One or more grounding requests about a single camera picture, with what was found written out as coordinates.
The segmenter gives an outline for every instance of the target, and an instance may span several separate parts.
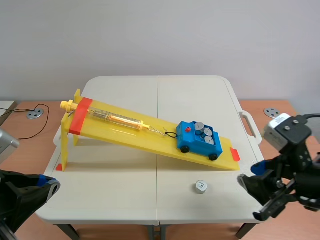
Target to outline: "black cable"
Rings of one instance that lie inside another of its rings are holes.
[[[9,112],[6,112],[6,113],[2,114],[0,116],[0,118],[3,117],[4,115],[11,114],[11,113],[23,113],[23,112],[30,112],[30,111],[34,112],[35,111],[35,110],[32,110],[32,109],[25,109],[25,108],[19,108],[19,109],[15,109],[15,110],[10,110],[10,109],[6,109],[6,108],[2,108],[2,107],[0,107],[0,110],[9,111]]]
[[[306,114],[303,115],[306,119],[312,119],[312,118],[320,118],[320,113],[314,113],[314,114]]]
[[[36,110],[36,108],[37,108],[38,106],[46,106],[46,107],[48,108],[48,115],[46,116],[46,121],[45,121],[45,124],[44,124],[43,128],[41,129],[41,131],[39,131],[37,134],[35,134],[35,135],[33,135],[33,136],[24,137],[24,138],[17,138],[17,140],[32,139],[32,138],[34,138],[35,136],[39,135],[39,134],[45,129],[45,127],[47,126],[47,123],[48,123],[48,120],[49,120],[50,107],[48,107],[48,106],[45,105],[45,104],[41,104],[41,103],[40,103],[40,104],[38,104],[37,106],[35,106],[35,108],[34,108],[33,110],[31,110],[31,111],[35,112],[35,110]]]

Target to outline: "round metal disc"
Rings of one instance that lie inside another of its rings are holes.
[[[203,180],[199,180],[195,183],[195,190],[198,194],[204,194],[207,188],[208,188],[208,185]]]
[[[210,136],[206,136],[204,138],[204,141],[207,143],[207,144],[212,144],[212,145],[215,145],[215,142],[214,142],[214,139]]]
[[[265,115],[273,119],[280,115],[280,111],[274,107],[268,107],[264,109],[264,113]]]
[[[203,132],[203,137],[205,137],[205,136],[212,137],[212,135],[213,135],[213,133],[212,133],[211,129],[206,127]]]
[[[196,134],[202,134],[205,130],[205,125],[202,122],[196,122],[194,124],[194,130]]]
[[[36,108],[34,111],[28,111],[26,117],[28,119],[37,119],[44,114],[44,110],[42,108]]]

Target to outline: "white wall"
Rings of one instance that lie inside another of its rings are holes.
[[[240,99],[320,112],[319,9],[319,0],[3,0],[0,99],[69,99],[98,76],[220,75]]]

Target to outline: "blue toy car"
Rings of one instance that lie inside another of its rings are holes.
[[[223,153],[219,134],[201,122],[180,122],[176,127],[177,148],[184,154],[192,152],[215,161]]]

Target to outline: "table leg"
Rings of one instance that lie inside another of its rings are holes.
[[[71,224],[58,224],[56,226],[60,228],[71,240],[80,240],[77,231]]]
[[[257,223],[244,223],[239,231],[235,234],[238,239],[242,239]]]
[[[167,227],[170,225],[160,225],[160,239],[166,240]]]
[[[145,226],[148,231],[149,240],[154,240],[155,239],[155,226],[153,226],[153,225],[145,225]]]

